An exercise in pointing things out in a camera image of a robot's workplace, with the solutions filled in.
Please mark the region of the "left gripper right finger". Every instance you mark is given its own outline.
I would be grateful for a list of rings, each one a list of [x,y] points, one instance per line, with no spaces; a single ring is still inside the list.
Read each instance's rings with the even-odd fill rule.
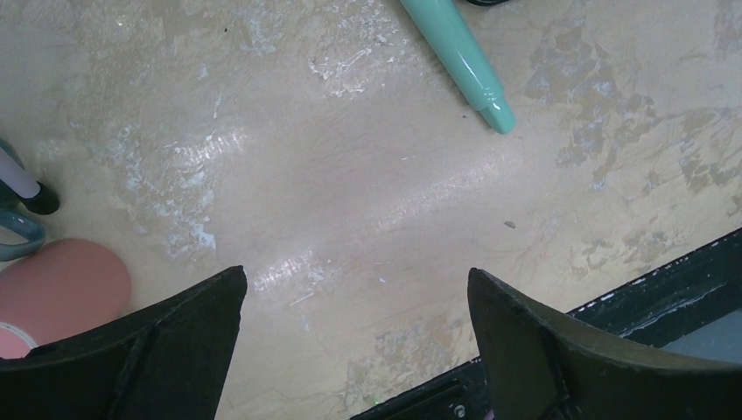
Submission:
[[[622,339],[482,269],[467,298],[498,419],[738,419],[738,364]]]

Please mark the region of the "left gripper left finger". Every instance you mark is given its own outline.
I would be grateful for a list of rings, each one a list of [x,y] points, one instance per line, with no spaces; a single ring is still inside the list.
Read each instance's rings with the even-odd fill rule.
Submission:
[[[212,419],[248,281],[240,266],[1,363],[4,419]]]

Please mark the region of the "pink cup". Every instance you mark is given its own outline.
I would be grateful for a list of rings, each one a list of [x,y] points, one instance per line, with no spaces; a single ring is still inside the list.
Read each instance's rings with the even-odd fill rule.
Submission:
[[[1,270],[1,357],[107,324],[130,295],[130,273],[110,249],[82,239],[45,245]]]

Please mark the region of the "dark teal mug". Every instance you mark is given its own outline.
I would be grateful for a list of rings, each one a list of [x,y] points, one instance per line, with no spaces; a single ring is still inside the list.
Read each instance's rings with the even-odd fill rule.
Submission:
[[[15,149],[3,139],[1,148],[6,149],[25,169]],[[14,192],[1,181],[2,263],[14,261],[38,251],[46,240],[44,226],[29,215],[21,213],[18,210],[21,204]]]

